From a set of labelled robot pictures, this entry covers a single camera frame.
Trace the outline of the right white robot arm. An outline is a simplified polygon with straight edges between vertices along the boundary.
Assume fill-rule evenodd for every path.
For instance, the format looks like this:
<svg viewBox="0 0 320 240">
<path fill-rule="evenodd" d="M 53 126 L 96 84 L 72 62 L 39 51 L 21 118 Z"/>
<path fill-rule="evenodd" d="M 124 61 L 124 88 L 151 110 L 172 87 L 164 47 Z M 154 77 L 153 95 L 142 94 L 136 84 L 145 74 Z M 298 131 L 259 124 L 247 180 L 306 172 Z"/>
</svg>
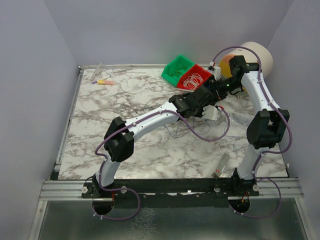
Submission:
<svg viewBox="0 0 320 240">
<path fill-rule="evenodd" d="M 211 80 L 209 90 L 214 95 L 215 103 L 236 89 L 246 90 L 249 95 L 255 116 L 246 130 L 248 147 L 236 172 L 240 179 L 252 180 L 267 153 L 281 153 L 272 148 L 282 141 L 285 131 L 289 129 L 290 114 L 274 102 L 264 83 L 259 61 L 247 63 L 244 56 L 235 55 L 228 63 L 231 77 Z"/>
</svg>

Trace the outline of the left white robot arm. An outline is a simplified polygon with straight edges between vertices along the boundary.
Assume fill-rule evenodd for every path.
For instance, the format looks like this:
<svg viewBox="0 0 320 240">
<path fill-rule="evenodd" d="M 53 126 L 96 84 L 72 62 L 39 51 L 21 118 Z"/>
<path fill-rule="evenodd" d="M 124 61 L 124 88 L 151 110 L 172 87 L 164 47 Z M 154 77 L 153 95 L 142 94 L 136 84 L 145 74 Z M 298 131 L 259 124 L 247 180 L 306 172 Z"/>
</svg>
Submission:
<svg viewBox="0 0 320 240">
<path fill-rule="evenodd" d="M 217 94 L 201 86 L 191 93 L 173 95 L 149 113 L 127 120 L 113 119 L 103 142 L 95 150 L 96 155 L 105 157 L 96 174 L 99 185 L 104 188 L 114 182 L 120 163 L 132 156 L 134 144 L 141 137 L 178 120 L 202 117 L 204 107 L 214 105 L 218 100 Z"/>
</svg>

